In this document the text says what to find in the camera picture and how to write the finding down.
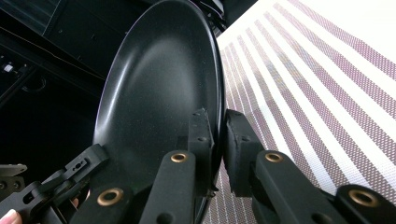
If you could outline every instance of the striped surface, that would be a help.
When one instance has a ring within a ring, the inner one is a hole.
[[[259,1],[218,41],[227,106],[266,148],[331,194],[353,183],[396,203],[396,6],[379,2]],[[221,171],[205,223],[252,223]]]

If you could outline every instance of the brass ring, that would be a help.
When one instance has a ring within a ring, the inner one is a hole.
[[[283,161],[283,157],[277,153],[270,152],[265,154],[265,159],[271,162],[280,162]]]
[[[177,153],[172,155],[171,160],[174,162],[184,162],[187,160],[187,155],[184,153]]]
[[[358,204],[367,207],[377,207],[379,205],[378,199],[371,194],[370,192],[359,190],[359,189],[352,189],[349,191],[349,197]],[[361,198],[361,195],[367,197],[369,200],[364,200]]]
[[[106,197],[108,196],[108,194],[115,194],[115,196],[114,198],[108,199]],[[122,198],[122,195],[123,195],[122,189],[118,189],[118,188],[107,189],[99,195],[97,202],[102,206],[110,206],[119,202]]]

